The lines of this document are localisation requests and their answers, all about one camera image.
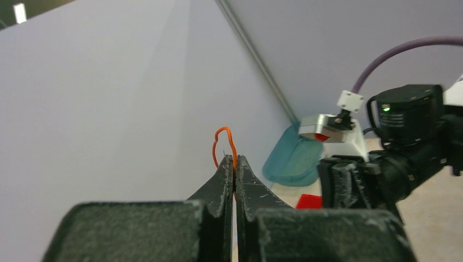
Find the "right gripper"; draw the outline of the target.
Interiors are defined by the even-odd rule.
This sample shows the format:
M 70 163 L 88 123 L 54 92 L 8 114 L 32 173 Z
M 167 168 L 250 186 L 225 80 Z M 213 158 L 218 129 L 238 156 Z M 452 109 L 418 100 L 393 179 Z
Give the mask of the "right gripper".
M 379 190 L 379 165 L 361 157 L 333 156 L 317 165 L 326 209 L 376 209 L 383 205 Z

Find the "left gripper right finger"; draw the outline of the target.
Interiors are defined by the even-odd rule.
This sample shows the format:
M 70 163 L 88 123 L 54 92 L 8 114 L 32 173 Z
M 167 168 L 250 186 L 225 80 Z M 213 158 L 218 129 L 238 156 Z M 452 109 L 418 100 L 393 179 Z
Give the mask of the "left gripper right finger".
M 236 167 L 237 215 L 242 221 L 254 220 L 259 209 L 290 208 L 254 174 L 244 156 L 238 156 Z

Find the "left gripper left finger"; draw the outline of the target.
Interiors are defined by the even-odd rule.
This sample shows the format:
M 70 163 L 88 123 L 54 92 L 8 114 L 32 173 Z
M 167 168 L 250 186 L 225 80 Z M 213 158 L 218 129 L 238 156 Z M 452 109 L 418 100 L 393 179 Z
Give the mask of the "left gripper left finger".
M 225 155 L 213 176 L 187 200 L 199 200 L 213 217 L 233 212 L 233 158 Z

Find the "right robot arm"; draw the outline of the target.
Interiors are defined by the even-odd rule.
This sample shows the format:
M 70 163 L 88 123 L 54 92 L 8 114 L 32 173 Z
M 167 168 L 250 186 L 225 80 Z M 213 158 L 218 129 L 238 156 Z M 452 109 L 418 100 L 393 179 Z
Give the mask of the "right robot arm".
M 444 103 L 443 88 L 409 84 L 371 98 L 367 113 L 381 150 L 366 157 L 337 153 L 318 165 L 322 206 L 335 209 L 386 209 L 445 166 L 462 175 L 462 107 Z

